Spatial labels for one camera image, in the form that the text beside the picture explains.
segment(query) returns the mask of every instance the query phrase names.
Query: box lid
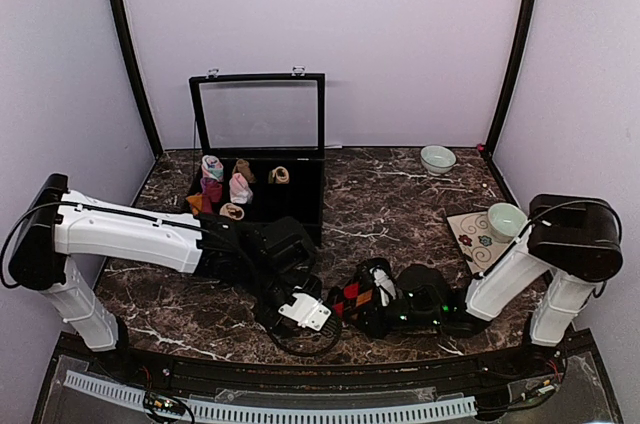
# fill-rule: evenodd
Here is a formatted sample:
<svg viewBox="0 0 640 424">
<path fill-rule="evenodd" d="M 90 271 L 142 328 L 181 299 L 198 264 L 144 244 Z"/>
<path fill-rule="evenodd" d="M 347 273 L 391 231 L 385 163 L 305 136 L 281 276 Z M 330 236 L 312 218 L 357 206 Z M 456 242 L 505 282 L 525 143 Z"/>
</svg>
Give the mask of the box lid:
<svg viewBox="0 0 640 424">
<path fill-rule="evenodd" d="M 189 88 L 205 154 L 324 157 L 324 74 L 210 73 Z"/>
</svg>

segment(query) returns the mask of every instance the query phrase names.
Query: white bowl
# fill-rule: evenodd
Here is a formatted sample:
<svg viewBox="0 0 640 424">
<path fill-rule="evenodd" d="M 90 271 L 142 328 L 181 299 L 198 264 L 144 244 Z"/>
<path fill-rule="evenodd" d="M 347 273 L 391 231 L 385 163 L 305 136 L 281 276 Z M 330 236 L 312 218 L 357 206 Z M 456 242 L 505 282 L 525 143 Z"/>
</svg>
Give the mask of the white bowl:
<svg viewBox="0 0 640 424">
<path fill-rule="evenodd" d="M 489 208 L 487 220 L 493 238 L 506 244 L 522 230 L 527 222 L 527 215 L 512 204 L 500 202 Z"/>
<path fill-rule="evenodd" d="M 446 147 L 427 146 L 420 151 L 420 160 L 429 174 L 439 176 L 451 170 L 456 163 L 456 155 Z"/>
</svg>

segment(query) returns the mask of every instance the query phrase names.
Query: lavender wall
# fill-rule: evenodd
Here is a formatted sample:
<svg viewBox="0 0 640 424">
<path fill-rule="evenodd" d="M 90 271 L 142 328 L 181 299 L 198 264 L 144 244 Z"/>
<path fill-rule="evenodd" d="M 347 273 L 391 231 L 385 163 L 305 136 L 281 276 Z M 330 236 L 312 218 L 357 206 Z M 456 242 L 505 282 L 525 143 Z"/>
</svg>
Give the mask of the lavender wall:
<svg viewBox="0 0 640 424">
<path fill-rule="evenodd" d="M 108 0 L 0 0 L 0 236 L 49 173 L 129 203 L 152 164 Z M 85 260 L 95 279 L 100 260 Z M 3 423 L 30 422 L 61 327 L 32 291 L 0 289 Z"/>
<path fill-rule="evenodd" d="M 476 145 L 520 0 L 127 0 L 163 144 L 191 147 L 187 79 L 326 72 L 327 143 Z"/>
<path fill-rule="evenodd" d="M 640 0 L 537 0 L 496 154 L 522 204 L 597 196 L 621 214 L 625 266 L 578 324 L 590 326 L 628 422 L 640 416 Z"/>
</svg>

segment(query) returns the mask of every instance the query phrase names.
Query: patterned sock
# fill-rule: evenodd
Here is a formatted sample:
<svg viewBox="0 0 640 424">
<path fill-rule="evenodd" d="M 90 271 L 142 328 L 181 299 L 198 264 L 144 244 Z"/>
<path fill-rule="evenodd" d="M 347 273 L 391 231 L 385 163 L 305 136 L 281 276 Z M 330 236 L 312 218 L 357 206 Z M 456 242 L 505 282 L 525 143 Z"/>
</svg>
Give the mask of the patterned sock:
<svg viewBox="0 0 640 424">
<path fill-rule="evenodd" d="M 204 156 L 202 158 L 202 176 L 224 181 L 224 166 L 216 156 Z"/>
<path fill-rule="evenodd" d="M 240 173 L 250 184 L 255 184 L 256 176 L 253 175 L 251 169 L 249 169 L 249 163 L 244 159 L 238 159 L 236 165 L 233 168 L 233 172 L 231 174 Z"/>
<path fill-rule="evenodd" d="M 220 208 L 220 215 L 226 216 L 234 221 L 241 221 L 244 218 L 244 210 L 241 207 L 227 202 Z"/>
<path fill-rule="evenodd" d="M 207 196 L 212 204 L 217 204 L 222 200 L 222 184 L 210 177 L 200 179 L 202 194 Z"/>
<path fill-rule="evenodd" d="M 231 202 L 234 204 L 251 204 L 253 192 L 249 188 L 249 183 L 240 173 L 234 174 L 229 183 Z"/>
<path fill-rule="evenodd" d="M 269 184 L 289 184 L 289 171 L 284 167 L 276 167 L 269 173 Z"/>
</svg>

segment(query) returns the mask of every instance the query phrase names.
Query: sock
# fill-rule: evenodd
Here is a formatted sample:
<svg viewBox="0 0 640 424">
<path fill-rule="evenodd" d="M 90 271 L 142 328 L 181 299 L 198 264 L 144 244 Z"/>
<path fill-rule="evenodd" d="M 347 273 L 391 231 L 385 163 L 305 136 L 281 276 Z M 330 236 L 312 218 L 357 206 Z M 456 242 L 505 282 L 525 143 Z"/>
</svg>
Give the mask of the sock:
<svg viewBox="0 0 640 424">
<path fill-rule="evenodd" d="M 253 175 L 251 169 L 249 169 L 249 163 L 244 159 L 238 159 L 233 172 L 231 174 L 240 173 L 247 180 L 248 183 L 254 184 L 256 182 L 256 176 Z"/>
<path fill-rule="evenodd" d="M 196 194 L 195 196 L 187 197 L 187 202 L 191 205 L 191 212 L 194 216 L 198 214 L 213 214 L 213 208 L 211 207 L 211 201 L 207 196 L 202 194 Z"/>
<path fill-rule="evenodd" d="M 253 192 L 249 189 L 249 183 L 240 173 L 234 174 L 229 182 L 231 202 L 234 204 L 251 204 Z"/>
<path fill-rule="evenodd" d="M 235 204 L 231 204 L 227 202 L 224 206 L 220 208 L 220 215 L 226 216 L 234 221 L 241 221 L 244 217 L 244 210 L 236 206 Z"/>
<path fill-rule="evenodd" d="M 200 179 L 202 194 L 207 196 L 212 204 L 217 204 L 222 200 L 222 184 L 210 177 Z"/>
<path fill-rule="evenodd" d="M 224 167 L 216 156 L 204 156 L 202 158 L 202 176 L 224 181 Z"/>
<path fill-rule="evenodd" d="M 289 171 L 278 166 L 269 173 L 269 184 L 289 184 Z"/>
</svg>

